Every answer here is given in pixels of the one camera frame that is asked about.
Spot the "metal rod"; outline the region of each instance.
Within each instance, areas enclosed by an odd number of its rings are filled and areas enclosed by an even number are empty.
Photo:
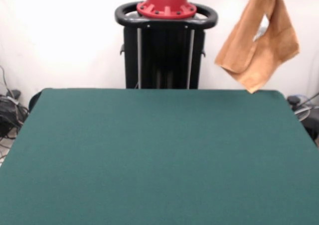
[[[194,50],[194,37],[195,30],[190,32],[190,45],[189,45],[189,58],[188,58],[188,75],[187,75],[187,89],[190,89],[190,76],[191,76],[191,65],[193,61],[193,50]]]
[[[138,71],[139,89],[142,89],[142,29],[138,28]]]

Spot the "white backdrop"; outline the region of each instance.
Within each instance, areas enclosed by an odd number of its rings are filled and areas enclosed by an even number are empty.
[[[0,64],[26,104],[46,87],[124,88],[123,28],[117,6],[139,0],[0,0]],[[190,0],[214,8],[219,24],[206,33],[201,89],[241,89],[214,59],[248,0]],[[301,54],[284,64],[265,89],[319,91],[319,0],[286,0]]]

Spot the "cable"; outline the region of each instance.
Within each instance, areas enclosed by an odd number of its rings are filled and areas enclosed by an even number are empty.
[[[16,127],[16,128],[21,128],[21,125],[15,124],[15,123],[12,122],[8,117],[6,117],[6,116],[4,116],[4,115],[2,115],[2,114],[0,114],[0,117],[6,119],[7,122],[10,123],[10,124],[12,124],[14,127]]]
[[[3,145],[3,144],[0,144],[0,146],[3,147],[3,148],[5,148],[5,149],[11,149],[11,147],[7,147],[7,146],[5,146],[5,145]]]
[[[304,121],[305,119],[307,119],[307,118],[310,116],[310,113],[311,113],[311,110],[307,111],[307,114],[304,115],[303,117],[299,118],[299,121],[302,122],[302,121]]]
[[[6,158],[6,156],[7,156],[7,154],[6,154],[6,155],[1,156],[1,157],[0,157],[0,160],[2,160],[2,159],[4,159],[4,158]]]
[[[295,111],[295,115],[298,115],[302,112],[307,112],[307,111],[311,111],[311,110],[318,110],[319,109],[319,106],[316,106],[316,107],[306,107],[306,108],[303,108],[303,109],[300,109],[298,111]]]
[[[298,107],[297,107],[297,110],[299,108],[301,108],[302,106],[304,106],[305,104],[307,104],[308,102],[311,102],[314,98],[318,97],[319,96],[319,92],[317,94],[315,94],[313,97],[311,97],[310,99],[308,99],[307,101],[301,103]]]
[[[313,102],[311,100],[309,100],[309,98],[307,96],[305,96],[305,95],[298,94],[298,95],[292,95],[292,97],[304,98],[304,99],[306,99],[306,101],[310,102],[311,106],[314,106]]]

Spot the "black cable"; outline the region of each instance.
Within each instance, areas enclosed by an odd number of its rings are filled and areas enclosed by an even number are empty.
[[[2,159],[4,159],[4,158],[6,158],[6,156],[7,156],[7,155],[3,155],[3,156],[1,156],[1,157],[0,157],[0,160],[2,160]]]
[[[16,125],[16,124],[15,124],[14,122],[12,122],[8,117],[6,117],[6,116],[4,116],[4,115],[2,115],[2,114],[0,114],[0,117],[6,119],[8,123],[10,123],[10,124],[13,125],[13,127],[21,128],[21,125]]]
[[[5,148],[5,149],[11,149],[11,147],[7,147],[7,146],[5,146],[5,145],[3,145],[3,144],[0,144],[0,146],[3,147],[3,148]]]
[[[302,106],[304,106],[305,104],[307,104],[308,102],[311,102],[314,98],[319,96],[319,92],[317,94],[315,94],[313,97],[311,97],[310,99],[308,99],[307,101],[301,103],[296,110],[300,109]]]

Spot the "black stand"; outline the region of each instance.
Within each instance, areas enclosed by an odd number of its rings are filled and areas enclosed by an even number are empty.
[[[125,26],[126,86],[128,89],[198,89],[205,29],[217,24],[211,8],[198,5],[206,19],[179,20],[145,18],[136,11],[137,2],[119,7],[116,21]]]

